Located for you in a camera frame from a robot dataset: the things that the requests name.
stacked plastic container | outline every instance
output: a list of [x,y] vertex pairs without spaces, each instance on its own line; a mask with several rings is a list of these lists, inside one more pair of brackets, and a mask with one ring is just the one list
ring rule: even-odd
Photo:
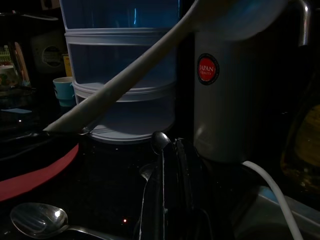
[[[79,104],[156,43],[179,20],[180,0],[60,0]],[[134,144],[175,121],[172,51],[110,108],[90,136]]]

stainless steel sink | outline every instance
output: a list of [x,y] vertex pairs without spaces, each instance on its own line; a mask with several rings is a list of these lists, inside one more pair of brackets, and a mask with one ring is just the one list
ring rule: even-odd
[[[304,240],[320,239],[320,212],[285,197]],[[249,192],[231,214],[237,240],[291,240],[285,217],[273,192],[259,187]]]

blue cup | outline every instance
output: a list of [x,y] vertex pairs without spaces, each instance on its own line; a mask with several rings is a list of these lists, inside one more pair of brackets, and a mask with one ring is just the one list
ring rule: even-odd
[[59,100],[61,107],[73,107],[76,105],[72,80],[72,76],[60,77],[53,80],[55,96]]

white power cord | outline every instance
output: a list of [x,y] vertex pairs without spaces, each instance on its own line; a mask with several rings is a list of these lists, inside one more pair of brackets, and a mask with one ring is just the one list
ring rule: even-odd
[[251,162],[251,161],[245,161],[242,163],[244,166],[254,170],[257,172],[270,186],[271,190],[273,191],[276,199],[279,202],[279,205],[281,207],[281,210],[283,212],[284,218],[289,226],[289,229],[291,231],[291,234],[293,236],[294,240],[303,240],[303,237],[300,233],[300,230],[298,228],[298,225],[294,219],[294,216],[291,213],[291,210],[287,204],[287,201],[285,199],[285,196],[283,195],[282,191],[280,190],[279,186],[276,184],[276,182],[272,179],[272,177],[260,166],[257,164]]

mug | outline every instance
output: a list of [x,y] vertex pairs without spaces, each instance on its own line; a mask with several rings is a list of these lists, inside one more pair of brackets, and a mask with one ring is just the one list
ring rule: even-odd
[[73,107],[76,105],[75,91],[72,86],[71,76],[59,77],[53,80],[55,96],[61,107]]
[[13,65],[0,66],[0,85],[1,86],[16,86],[19,83],[19,78],[15,72]]

